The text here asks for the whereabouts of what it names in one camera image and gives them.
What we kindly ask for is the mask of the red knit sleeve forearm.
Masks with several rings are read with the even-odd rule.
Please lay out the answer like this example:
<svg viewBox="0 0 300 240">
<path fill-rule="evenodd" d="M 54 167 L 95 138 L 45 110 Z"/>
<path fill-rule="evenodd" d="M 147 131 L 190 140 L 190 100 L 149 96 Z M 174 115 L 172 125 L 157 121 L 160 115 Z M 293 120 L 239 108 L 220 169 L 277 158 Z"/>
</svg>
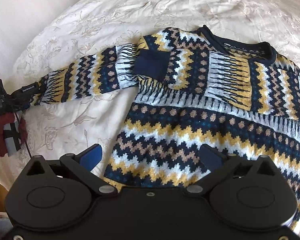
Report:
<svg viewBox="0 0 300 240">
<path fill-rule="evenodd" d="M 0 158 L 6 154 L 10 157 L 17 153 L 28 137 L 26 122 L 21 112 L 17 113 L 19 121 L 13 113 L 0 116 Z"/>
</svg>

